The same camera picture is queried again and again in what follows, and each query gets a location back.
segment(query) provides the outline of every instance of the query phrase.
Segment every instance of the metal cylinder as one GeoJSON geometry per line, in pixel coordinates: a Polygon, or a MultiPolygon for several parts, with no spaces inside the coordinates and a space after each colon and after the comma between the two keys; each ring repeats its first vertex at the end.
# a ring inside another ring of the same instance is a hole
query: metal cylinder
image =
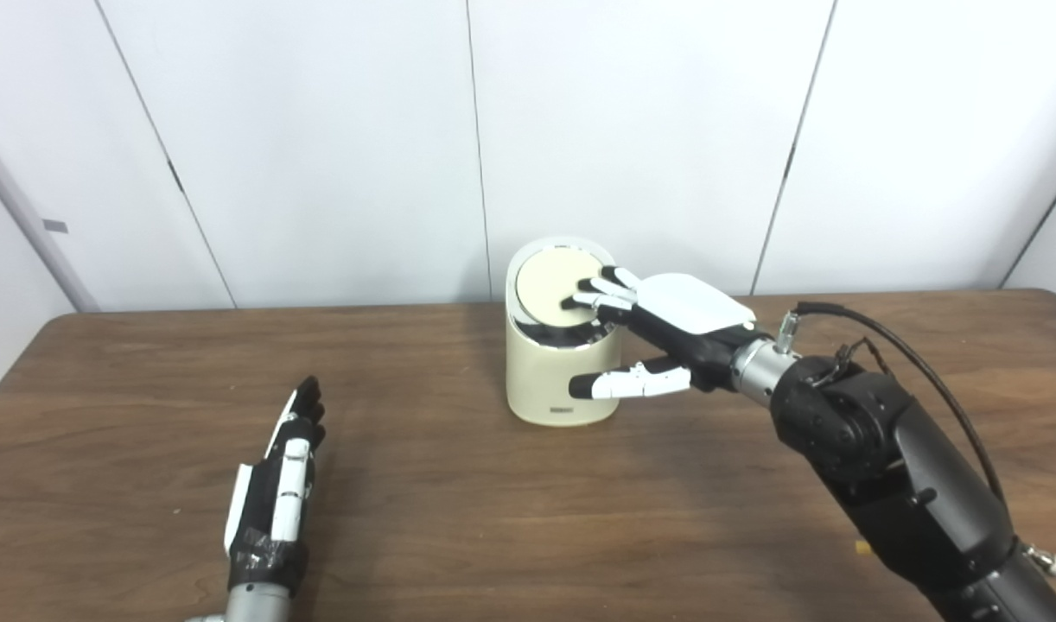
{"type": "Polygon", "coordinates": [[[286,622],[290,590],[274,583],[241,583],[228,591],[225,622],[286,622]]]}
{"type": "Polygon", "coordinates": [[[732,359],[732,385],[738,393],[769,409],[781,376],[800,358],[791,350],[781,354],[770,339],[755,339],[732,359]]]}

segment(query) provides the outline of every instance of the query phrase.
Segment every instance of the cable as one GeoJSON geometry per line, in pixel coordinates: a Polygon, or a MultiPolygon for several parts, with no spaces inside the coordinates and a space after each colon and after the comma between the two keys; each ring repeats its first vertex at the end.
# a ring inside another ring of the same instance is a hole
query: cable
{"type": "Polygon", "coordinates": [[[894,377],[894,375],[892,375],[892,370],[888,369],[887,363],[885,363],[885,359],[881,355],[881,350],[878,350],[878,346],[870,341],[868,336],[864,336],[851,345],[840,346],[840,352],[836,352],[835,354],[835,365],[831,367],[831,371],[825,374],[824,377],[816,379],[815,382],[812,382],[812,387],[824,387],[825,384],[828,384],[828,382],[832,382],[836,378],[843,377],[843,375],[847,373],[849,365],[851,365],[855,352],[857,352],[859,347],[863,345],[867,346],[867,350],[870,351],[874,361],[878,362],[878,367],[880,367],[881,371],[883,371],[883,373],[888,377],[894,377]]]}
{"type": "Polygon", "coordinates": [[[989,459],[989,453],[985,450],[985,445],[982,444],[982,438],[978,436],[978,431],[974,429],[974,422],[969,420],[969,415],[966,414],[965,409],[962,404],[959,404],[959,399],[950,393],[946,384],[943,383],[943,378],[940,378],[938,373],[928,365],[927,361],[916,353],[908,343],[905,343],[903,339],[899,338],[894,332],[887,329],[880,322],[863,314],[859,314],[856,310],[851,310],[851,308],[842,306],[841,304],[833,304],[829,302],[798,302],[797,307],[793,308],[793,314],[798,316],[836,316],[836,318],[845,318],[848,320],[853,320],[869,329],[876,332],[878,335],[883,336],[888,342],[892,343],[892,346],[901,351],[904,357],[908,359],[916,365],[916,369],[920,370],[924,377],[931,382],[931,387],[938,391],[943,397],[943,401],[950,407],[950,412],[954,413],[955,418],[958,418],[959,425],[962,426],[962,431],[966,433],[966,438],[969,439],[969,444],[974,448],[974,453],[978,456],[978,463],[982,465],[982,471],[985,473],[986,484],[989,486],[993,495],[997,500],[1001,501],[1001,505],[1005,507],[1005,512],[1008,511],[1008,504],[1005,502],[1005,492],[1001,488],[1001,479],[997,477],[996,469],[993,468],[993,460],[989,459]]]}

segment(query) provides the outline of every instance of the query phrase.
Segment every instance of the robotic hand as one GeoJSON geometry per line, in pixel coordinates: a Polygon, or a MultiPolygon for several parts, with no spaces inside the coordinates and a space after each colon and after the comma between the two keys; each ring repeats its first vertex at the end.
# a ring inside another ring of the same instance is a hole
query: robotic hand
{"type": "Polygon", "coordinates": [[[581,294],[564,300],[563,307],[591,307],[604,321],[627,325],[666,357],[576,377],[572,397],[650,396],[691,385],[705,392],[730,389],[736,352],[765,336],[754,327],[750,308],[689,275],[641,281],[625,268],[606,267],[601,277],[580,281],[581,294]]]}
{"type": "MultiPolygon", "coordinates": [[[[650,396],[690,385],[741,393],[770,410],[777,437],[809,461],[881,562],[914,584],[944,620],[1056,622],[1056,591],[1036,567],[1054,573],[1054,564],[1017,539],[981,445],[975,449],[991,486],[887,367],[868,372],[852,361],[856,345],[834,357],[792,351],[800,315],[868,318],[802,303],[774,339],[754,326],[749,308],[686,275],[641,281],[607,267],[579,290],[564,307],[595,308],[665,357],[573,377],[572,397],[650,396]]],[[[916,357],[884,326],[864,323],[916,357]]],[[[929,378],[938,381],[935,372],[929,378]]],[[[942,381],[936,387],[949,396],[942,381]]]]}
{"type": "Polygon", "coordinates": [[[314,486],[314,452],[324,439],[317,378],[290,394],[263,459],[241,465],[225,525],[228,606],[188,622],[286,622],[306,574],[302,522],[314,486]]]}

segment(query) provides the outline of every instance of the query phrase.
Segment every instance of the beige lid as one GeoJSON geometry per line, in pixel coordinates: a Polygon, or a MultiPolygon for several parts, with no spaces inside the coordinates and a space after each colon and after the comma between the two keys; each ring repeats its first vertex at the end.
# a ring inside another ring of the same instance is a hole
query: beige lid
{"type": "Polygon", "coordinates": [[[528,258],[516,272],[516,298],[536,322],[573,326],[597,316],[591,308],[565,310],[559,304],[578,294],[578,281],[601,275],[601,261],[579,248],[550,247],[528,258]]]}

